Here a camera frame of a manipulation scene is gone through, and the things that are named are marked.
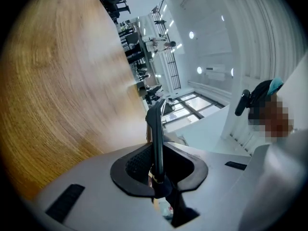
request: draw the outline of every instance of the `wooden table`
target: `wooden table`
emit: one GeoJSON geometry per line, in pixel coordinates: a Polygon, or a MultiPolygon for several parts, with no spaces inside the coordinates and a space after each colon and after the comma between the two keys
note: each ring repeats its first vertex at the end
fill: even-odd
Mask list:
{"type": "Polygon", "coordinates": [[[0,142],[24,197],[78,162],[146,142],[145,109],[99,0],[32,0],[0,58],[0,142]]]}

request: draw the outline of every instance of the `black strip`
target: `black strip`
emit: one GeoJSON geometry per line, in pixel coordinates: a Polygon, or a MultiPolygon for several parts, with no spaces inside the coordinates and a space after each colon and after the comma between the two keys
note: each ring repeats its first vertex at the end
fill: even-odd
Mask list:
{"type": "Polygon", "coordinates": [[[225,165],[229,166],[229,167],[237,168],[237,169],[240,169],[240,170],[245,170],[246,167],[247,167],[246,164],[239,164],[239,163],[235,163],[235,162],[227,162],[225,165]]]}
{"type": "Polygon", "coordinates": [[[49,207],[46,214],[54,220],[62,223],[84,189],[85,187],[77,184],[70,185],[49,207]]]}

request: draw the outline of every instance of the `railing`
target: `railing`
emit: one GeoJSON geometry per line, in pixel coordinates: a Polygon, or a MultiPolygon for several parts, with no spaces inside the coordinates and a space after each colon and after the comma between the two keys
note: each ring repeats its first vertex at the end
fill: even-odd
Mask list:
{"type": "MultiPolygon", "coordinates": [[[[159,3],[158,9],[156,11],[151,12],[153,21],[160,21],[160,19],[161,19],[160,10],[162,8],[162,5],[163,5],[163,1],[161,1],[159,3]]],[[[168,36],[167,28],[165,27],[165,25],[164,24],[157,24],[156,28],[158,30],[159,36],[165,38],[167,41],[170,42],[170,38],[168,36]]],[[[168,70],[169,70],[169,73],[170,73],[173,90],[181,89],[177,63],[175,61],[173,52],[171,52],[171,49],[166,50],[166,51],[163,52],[163,55],[164,55],[164,57],[167,61],[168,70]]]]}

